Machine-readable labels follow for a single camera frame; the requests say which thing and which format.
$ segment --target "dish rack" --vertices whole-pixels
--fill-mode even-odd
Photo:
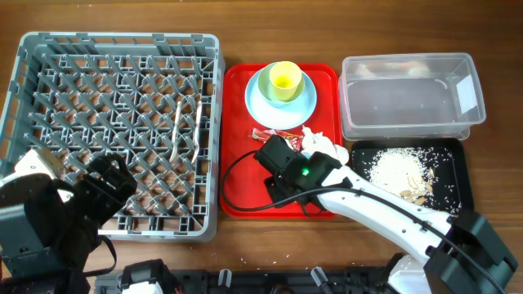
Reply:
[[[138,190],[100,234],[208,241],[217,228],[224,70],[210,34],[27,33],[0,121],[0,176],[32,148],[60,158],[71,184],[96,156],[120,154]]]

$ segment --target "white tissue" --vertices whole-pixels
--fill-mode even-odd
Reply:
[[[335,145],[323,132],[313,133],[309,127],[303,126],[302,153],[311,156],[319,151],[339,160],[342,165],[349,162],[349,151],[340,145]]]

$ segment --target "yellow cup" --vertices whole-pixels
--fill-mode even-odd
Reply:
[[[277,62],[269,72],[270,85],[277,99],[286,101],[293,97],[302,81],[302,70],[293,62]]]

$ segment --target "white plate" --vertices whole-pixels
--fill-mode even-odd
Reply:
[[[262,69],[248,81],[245,88],[245,105],[251,116],[262,126],[275,130],[288,130],[302,125],[316,107],[316,88],[311,78],[303,73],[305,88],[289,105],[276,108],[270,105],[258,88],[258,76]]]

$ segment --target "wooden table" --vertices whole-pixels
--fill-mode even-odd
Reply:
[[[227,67],[292,60],[325,63],[341,73],[347,56],[471,54],[488,114],[463,142],[476,208],[523,261],[523,133],[516,126],[523,109],[522,2],[442,0],[437,6],[399,0],[42,2],[50,4],[41,5],[39,0],[0,4],[1,93],[7,91],[20,38],[31,30],[213,33],[220,39]],[[346,218],[234,220],[224,213],[210,243],[115,242],[115,246],[118,269],[155,258],[162,258],[170,269],[303,270],[315,265],[341,269],[385,265],[400,251]],[[109,257],[105,247],[99,248],[91,254],[87,269],[110,265]],[[507,290],[521,289],[523,271],[518,270]]]

